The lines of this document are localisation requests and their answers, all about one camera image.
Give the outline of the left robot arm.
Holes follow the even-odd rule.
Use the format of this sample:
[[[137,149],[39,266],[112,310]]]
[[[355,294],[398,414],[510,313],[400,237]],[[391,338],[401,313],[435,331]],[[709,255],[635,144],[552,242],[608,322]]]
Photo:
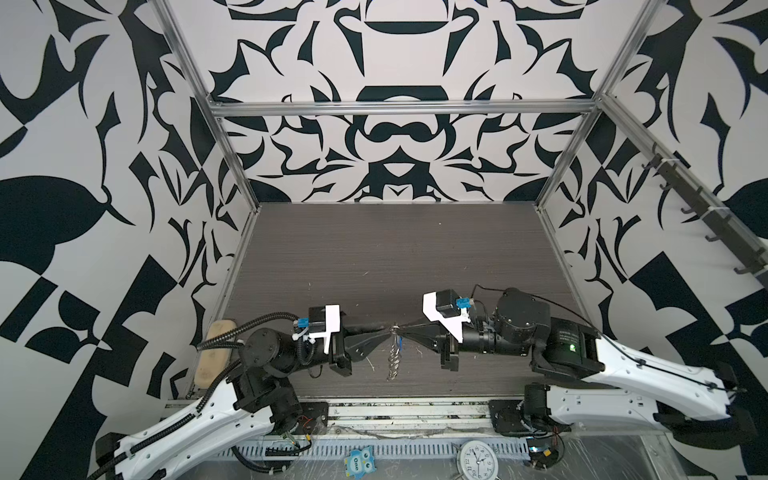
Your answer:
[[[391,331],[340,329],[309,339],[260,328],[239,344],[197,401],[135,434],[106,434],[96,445],[92,479],[177,479],[214,455],[252,437],[291,432],[303,413],[292,374],[328,366],[348,376]]]

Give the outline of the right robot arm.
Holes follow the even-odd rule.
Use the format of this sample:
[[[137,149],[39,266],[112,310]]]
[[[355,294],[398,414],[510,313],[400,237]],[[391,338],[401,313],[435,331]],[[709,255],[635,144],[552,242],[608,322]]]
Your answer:
[[[551,305],[516,288],[502,290],[492,310],[453,290],[429,292],[423,320],[395,332],[438,353],[449,371],[458,369],[462,352],[528,359],[546,380],[527,385],[518,402],[492,402],[493,428],[501,435],[626,427],[660,430],[710,450],[757,437],[750,412],[735,403],[742,389],[729,365],[710,369],[655,357],[607,337],[586,319],[557,318]]]

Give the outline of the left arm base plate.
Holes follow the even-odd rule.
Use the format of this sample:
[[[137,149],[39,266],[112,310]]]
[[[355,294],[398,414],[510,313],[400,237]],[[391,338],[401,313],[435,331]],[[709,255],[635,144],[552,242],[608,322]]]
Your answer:
[[[329,403],[324,401],[277,404],[272,407],[273,435],[303,435],[326,423]]]

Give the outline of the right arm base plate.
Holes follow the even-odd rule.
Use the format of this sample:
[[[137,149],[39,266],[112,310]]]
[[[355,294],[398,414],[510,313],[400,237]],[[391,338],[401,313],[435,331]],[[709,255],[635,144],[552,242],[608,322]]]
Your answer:
[[[492,399],[488,401],[488,410],[494,431],[502,436],[531,436],[535,433],[525,419],[521,399]]]

